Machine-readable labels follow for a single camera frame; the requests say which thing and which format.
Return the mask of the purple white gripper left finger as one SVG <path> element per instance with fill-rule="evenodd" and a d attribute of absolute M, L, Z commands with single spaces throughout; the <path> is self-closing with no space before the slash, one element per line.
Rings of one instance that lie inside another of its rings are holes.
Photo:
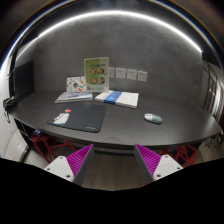
<path fill-rule="evenodd" d="M 45 171 L 81 186 L 93 156 L 93 145 L 88 145 L 67 157 L 58 156 Z"/>

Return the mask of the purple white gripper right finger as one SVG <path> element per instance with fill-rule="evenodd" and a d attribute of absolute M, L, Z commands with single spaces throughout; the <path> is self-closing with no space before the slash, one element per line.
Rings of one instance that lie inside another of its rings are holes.
<path fill-rule="evenodd" d="M 160 180 L 182 169 L 182 166 L 168 154 L 159 155 L 138 144 L 134 145 L 134 155 L 142 174 L 144 185 Z"/>

